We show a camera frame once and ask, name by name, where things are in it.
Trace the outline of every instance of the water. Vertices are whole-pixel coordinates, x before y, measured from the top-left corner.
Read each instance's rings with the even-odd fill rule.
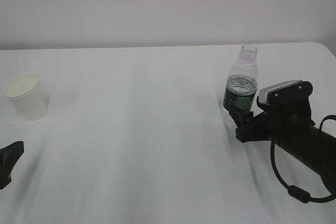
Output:
[[[222,106],[222,114],[225,118],[233,122],[233,119],[226,109],[230,105],[249,111],[256,91],[257,81],[254,78],[237,74],[229,76],[226,82],[226,90]]]

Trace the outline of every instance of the white wall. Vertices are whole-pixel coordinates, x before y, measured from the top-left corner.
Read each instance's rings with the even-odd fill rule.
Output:
[[[0,0],[0,49],[282,41],[335,52],[336,0]]]

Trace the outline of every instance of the cup rim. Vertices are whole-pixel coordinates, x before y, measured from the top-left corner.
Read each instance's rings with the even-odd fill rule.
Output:
[[[14,96],[8,95],[8,93],[6,94],[6,91],[5,91],[6,87],[11,82],[13,82],[16,78],[21,77],[21,76],[25,76],[25,75],[31,75],[31,76],[36,77],[37,78],[36,84],[30,90],[28,90],[28,91],[26,91],[24,93],[21,93],[21,94],[18,94],[18,95],[14,95]],[[2,92],[9,99],[19,99],[19,98],[25,97],[25,96],[29,95],[30,93],[32,93],[37,88],[37,86],[39,85],[39,83],[40,83],[40,77],[37,74],[35,74],[35,73],[21,73],[21,74],[18,74],[18,75],[14,76],[14,77],[12,77],[12,78],[10,78],[9,80],[6,81],[5,85],[2,88]]]

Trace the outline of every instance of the tabletop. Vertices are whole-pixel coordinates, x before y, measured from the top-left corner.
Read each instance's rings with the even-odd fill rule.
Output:
[[[48,113],[25,121],[0,97],[0,148],[25,152],[0,191],[1,223],[334,223],[273,174],[270,143],[242,144],[219,106],[241,45],[0,51],[0,81],[37,73]],[[336,59],[319,43],[260,44],[258,89],[313,84],[312,119],[336,114]],[[255,112],[260,110],[253,105]],[[324,128],[336,135],[328,122]],[[313,197],[320,177],[276,148]]]

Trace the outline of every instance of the black cable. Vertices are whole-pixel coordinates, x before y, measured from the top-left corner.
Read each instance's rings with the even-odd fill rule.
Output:
[[[321,132],[322,132],[322,127],[323,127],[324,121],[329,120],[329,119],[332,119],[332,120],[336,121],[336,115],[328,115],[322,120],[322,122],[320,124],[320,127],[319,127],[319,134],[321,134]],[[279,135],[281,126],[282,126],[282,124],[280,124],[279,127],[278,127],[277,134],[276,134],[277,136]],[[301,189],[297,186],[294,186],[294,185],[289,186],[283,180],[283,178],[280,176],[279,171],[277,169],[277,166],[275,164],[275,139],[274,138],[271,139],[270,149],[271,149],[270,150],[271,165],[272,165],[272,169],[274,171],[274,174],[277,177],[277,179],[279,180],[279,182],[284,186],[284,188],[287,189],[288,194],[290,196],[294,197],[295,199],[297,199],[297,200],[299,200],[303,203],[308,203],[308,202],[327,203],[327,202],[330,202],[330,201],[336,199],[336,194],[331,194],[331,195],[323,197],[323,198],[313,198],[313,197],[310,197],[310,194],[307,191],[305,191],[305,190],[303,190],[303,189]]]

